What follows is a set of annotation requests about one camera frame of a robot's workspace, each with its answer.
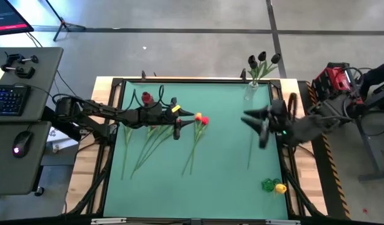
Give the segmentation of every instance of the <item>yellow tape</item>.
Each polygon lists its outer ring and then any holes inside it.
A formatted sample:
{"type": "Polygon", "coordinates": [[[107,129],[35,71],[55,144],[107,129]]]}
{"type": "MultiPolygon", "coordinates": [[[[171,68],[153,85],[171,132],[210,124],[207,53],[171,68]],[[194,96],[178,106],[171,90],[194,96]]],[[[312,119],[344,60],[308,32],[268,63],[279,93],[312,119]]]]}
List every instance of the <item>yellow tape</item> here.
{"type": "Polygon", "coordinates": [[[179,109],[181,109],[181,106],[176,105],[174,108],[171,109],[171,112],[175,113],[179,109]]]}

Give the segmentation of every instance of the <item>green tabletop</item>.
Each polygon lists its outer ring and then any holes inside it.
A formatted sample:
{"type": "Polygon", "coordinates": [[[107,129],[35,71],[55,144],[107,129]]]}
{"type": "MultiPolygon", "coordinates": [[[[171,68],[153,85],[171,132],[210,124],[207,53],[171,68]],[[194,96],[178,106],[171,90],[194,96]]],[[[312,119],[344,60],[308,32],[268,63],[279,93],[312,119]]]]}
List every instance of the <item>green tabletop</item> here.
{"type": "MultiPolygon", "coordinates": [[[[158,100],[157,83],[126,83],[123,107],[133,90],[140,99],[147,91],[158,100]]],[[[194,143],[194,124],[181,130],[175,141],[165,140],[135,172],[148,129],[132,132],[125,168],[124,126],[118,129],[104,216],[136,218],[288,219],[284,195],[265,192],[261,182],[281,179],[274,135],[266,149],[258,148],[258,136],[240,117],[244,109],[270,103],[267,85],[253,100],[244,99],[247,84],[166,83],[163,101],[177,97],[186,111],[201,112],[210,123],[197,144],[193,172],[182,170],[194,143]],[[251,162],[248,168],[250,149],[251,162]]],[[[138,107],[134,101],[132,108],[138,107]]],[[[183,117],[182,120],[194,119],[183,117]]]]}

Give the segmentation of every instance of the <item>clear vase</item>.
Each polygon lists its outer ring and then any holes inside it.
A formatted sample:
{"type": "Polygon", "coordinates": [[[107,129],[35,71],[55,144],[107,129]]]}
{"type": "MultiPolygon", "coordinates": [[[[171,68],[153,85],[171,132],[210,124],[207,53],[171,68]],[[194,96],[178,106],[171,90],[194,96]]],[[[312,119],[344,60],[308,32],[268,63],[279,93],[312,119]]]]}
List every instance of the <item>clear vase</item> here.
{"type": "Polygon", "coordinates": [[[248,87],[246,87],[245,100],[253,99],[257,89],[259,89],[259,84],[257,82],[253,84],[253,81],[250,81],[248,87]]]}

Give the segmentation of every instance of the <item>concrete floor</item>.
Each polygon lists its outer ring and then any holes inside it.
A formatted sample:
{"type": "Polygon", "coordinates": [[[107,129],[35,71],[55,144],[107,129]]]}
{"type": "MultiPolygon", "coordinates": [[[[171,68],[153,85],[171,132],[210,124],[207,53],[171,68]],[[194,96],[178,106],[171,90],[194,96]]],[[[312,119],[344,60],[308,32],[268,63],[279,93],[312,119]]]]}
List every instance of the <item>concrete floor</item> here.
{"type": "MultiPolygon", "coordinates": [[[[59,25],[43,0],[10,2],[32,25],[59,25]]],[[[268,0],[269,4],[266,0],[51,0],[51,3],[67,22],[88,28],[244,29],[221,34],[207,30],[63,32],[57,42],[52,42],[53,32],[33,32],[43,46],[64,48],[59,70],[82,98],[90,98],[96,76],[139,76],[145,70],[158,76],[238,77],[242,68],[248,66],[249,55],[260,51],[273,54],[275,49],[279,50],[277,46],[283,55],[285,75],[299,80],[312,80],[328,62],[344,61],[358,68],[384,63],[384,0],[268,0]],[[273,34],[268,5],[273,6],[278,29],[273,34]],[[307,35],[301,34],[301,30],[316,32],[307,35]],[[330,35],[325,31],[342,32],[330,35]]],[[[33,46],[25,34],[0,36],[0,47],[24,46],[33,46]]],[[[269,77],[280,75],[284,74],[275,70],[269,77]]],[[[59,79],[58,85],[61,93],[70,94],[59,79]]],[[[368,127],[368,132],[382,130],[384,119],[378,125],[368,127]]],[[[352,124],[344,126],[329,135],[329,139],[352,219],[384,223],[384,180],[357,181],[357,175],[371,172],[357,129],[352,124]]],[[[69,171],[70,167],[45,170],[43,182],[46,181],[47,191],[42,197],[0,199],[0,220],[59,214],[69,171]],[[36,213],[20,208],[40,210],[36,213]]]]}

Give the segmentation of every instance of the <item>yellow toy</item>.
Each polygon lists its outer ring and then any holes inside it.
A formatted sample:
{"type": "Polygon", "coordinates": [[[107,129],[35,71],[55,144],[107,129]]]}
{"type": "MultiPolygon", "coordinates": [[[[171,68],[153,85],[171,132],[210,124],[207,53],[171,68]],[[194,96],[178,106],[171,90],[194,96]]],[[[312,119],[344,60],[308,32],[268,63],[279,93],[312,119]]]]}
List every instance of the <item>yellow toy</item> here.
{"type": "Polygon", "coordinates": [[[286,192],[286,186],[284,184],[277,184],[275,186],[275,192],[278,194],[284,194],[286,192]]]}

